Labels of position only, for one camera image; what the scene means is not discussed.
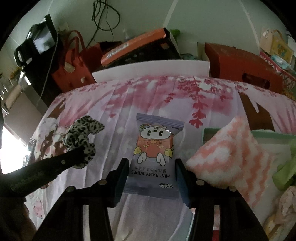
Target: bright window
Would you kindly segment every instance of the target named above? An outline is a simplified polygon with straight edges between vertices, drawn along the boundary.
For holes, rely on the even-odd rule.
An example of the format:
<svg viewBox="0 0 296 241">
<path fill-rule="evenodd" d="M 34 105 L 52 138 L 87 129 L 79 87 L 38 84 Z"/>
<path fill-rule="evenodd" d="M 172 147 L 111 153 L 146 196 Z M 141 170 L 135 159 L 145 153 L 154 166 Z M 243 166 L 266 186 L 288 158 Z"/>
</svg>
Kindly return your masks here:
<svg viewBox="0 0 296 241">
<path fill-rule="evenodd" d="M 27 152 L 27 148 L 24 144 L 3 127 L 2 149 L 0 150 L 3 174 L 20 169 Z"/>
</svg>

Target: black cable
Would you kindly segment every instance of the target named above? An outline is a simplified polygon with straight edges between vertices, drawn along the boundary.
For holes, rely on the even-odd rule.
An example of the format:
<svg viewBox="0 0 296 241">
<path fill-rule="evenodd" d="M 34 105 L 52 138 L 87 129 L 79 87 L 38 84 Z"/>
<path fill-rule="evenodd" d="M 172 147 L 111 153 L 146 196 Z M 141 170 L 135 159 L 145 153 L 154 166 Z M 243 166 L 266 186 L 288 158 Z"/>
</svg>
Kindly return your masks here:
<svg viewBox="0 0 296 241">
<path fill-rule="evenodd" d="M 107 21 L 107 15 L 108 15 L 108 12 L 109 12 L 109 7 L 110 7 L 111 9 L 113 9 L 113 10 L 117 13 L 117 15 L 118 15 L 118 22 L 117 22 L 117 24 L 115 25 L 115 27 L 113 27 L 113 28 L 110 27 L 110 24 L 109 24 L 108 21 Z M 105 21 L 107 22 L 107 24 L 108 24 L 108 26 L 109 26 L 109 29 L 105 29 L 105 28 L 101 28 L 101 27 L 100 27 L 101 19 L 102 19 L 103 13 L 104 13 L 104 11 L 105 11 L 106 8 L 107 8 L 107 13 L 106 13 Z M 111 33 L 112 33 L 112 41 L 113 41 L 113 39 L 114 39 L 114 35 L 113 35 L 112 30 L 114 30 L 114 29 L 119 25 L 119 23 L 120 23 L 120 14 L 119 14 L 119 12 L 118 12 L 115 8 L 113 8 L 111 5 L 109 5 L 109 4 L 107 3 L 107 0 L 105 0 L 105 2 L 103 2 L 102 0 L 95 0 L 95 1 L 94 1 L 94 3 L 93 3 L 93 15 L 92 15 L 91 20 L 95 23 L 95 25 L 96 25 L 96 30 L 95 30 L 95 32 L 94 32 L 94 34 L 93 34 L 93 37 L 92 37 L 91 40 L 88 42 L 87 47 L 88 47 L 88 46 L 91 44 L 91 42 L 94 40 L 94 38 L 95 38 L 95 36 L 96 36 L 98 30 L 102 30 L 102 31 L 111 31 Z"/>
</svg>

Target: cartoon character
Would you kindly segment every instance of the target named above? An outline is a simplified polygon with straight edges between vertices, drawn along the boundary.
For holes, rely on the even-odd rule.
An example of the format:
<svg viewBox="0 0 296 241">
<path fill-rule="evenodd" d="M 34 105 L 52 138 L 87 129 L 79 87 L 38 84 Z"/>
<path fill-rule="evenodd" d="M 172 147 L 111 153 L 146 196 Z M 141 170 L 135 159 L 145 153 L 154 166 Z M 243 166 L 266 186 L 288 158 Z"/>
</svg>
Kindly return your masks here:
<svg viewBox="0 0 296 241">
<path fill-rule="evenodd" d="M 134 155 L 140 154 L 137 162 L 141 164 L 147 157 L 156 158 L 156 161 L 165 166 L 165 156 L 173 156 L 173 134 L 160 124 L 143 124 L 140 126 L 140 135 Z"/>
</svg>

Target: red bag handle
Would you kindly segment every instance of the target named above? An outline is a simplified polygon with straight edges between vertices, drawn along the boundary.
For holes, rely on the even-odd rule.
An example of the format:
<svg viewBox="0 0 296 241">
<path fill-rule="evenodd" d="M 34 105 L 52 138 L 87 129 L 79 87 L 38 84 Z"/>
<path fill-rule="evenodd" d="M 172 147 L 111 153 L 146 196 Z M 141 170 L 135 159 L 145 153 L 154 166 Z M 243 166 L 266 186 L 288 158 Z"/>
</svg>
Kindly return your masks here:
<svg viewBox="0 0 296 241">
<path fill-rule="evenodd" d="M 73 37 L 70 41 L 68 41 L 70 34 L 73 33 L 73 32 L 75 32 L 75 33 L 78 35 L 78 37 L 75 36 L 75 37 Z M 63 53 L 62 53 L 62 55 L 61 55 L 61 59 L 60 59 L 60 65 L 61 65 L 61 66 L 64 66 L 67 51 L 68 51 L 70 45 L 72 44 L 72 42 L 73 42 L 74 40 L 75 40 L 75 57 L 76 57 L 76 58 L 79 57 L 79 54 L 80 54 L 80 52 L 79 52 L 79 40 L 80 40 L 80 43 L 81 43 L 82 51 L 84 51 L 84 50 L 86 49 L 86 48 L 85 48 L 85 45 L 84 45 L 83 38 L 82 38 L 82 36 L 81 36 L 81 33 L 80 33 L 79 31 L 77 31 L 77 30 L 72 30 L 72 31 L 70 31 L 70 32 L 68 33 L 67 38 L 66 38 L 66 42 L 65 42 L 65 46 L 64 46 L 64 51 L 63 51 Z"/>
</svg>

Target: cartoon white hand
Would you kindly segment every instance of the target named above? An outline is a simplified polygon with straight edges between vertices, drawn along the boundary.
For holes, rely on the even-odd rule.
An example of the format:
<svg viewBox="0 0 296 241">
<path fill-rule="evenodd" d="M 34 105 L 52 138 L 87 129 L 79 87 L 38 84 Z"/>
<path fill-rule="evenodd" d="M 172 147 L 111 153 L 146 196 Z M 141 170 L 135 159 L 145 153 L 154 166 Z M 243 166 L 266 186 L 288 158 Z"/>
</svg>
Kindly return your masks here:
<svg viewBox="0 0 296 241">
<path fill-rule="evenodd" d="M 141 164 L 142 162 L 146 161 L 146 158 L 147 158 L 147 154 L 146 154 L 146 152 L 143 152 L 143 153 L 138 157 L 137 163 Z"/>
<path fill-rule="evenodd" d="M 156 161 L 163 167 L 165 166 L 165 159 L 161 153 L 157 154 Z"/>
</svg>

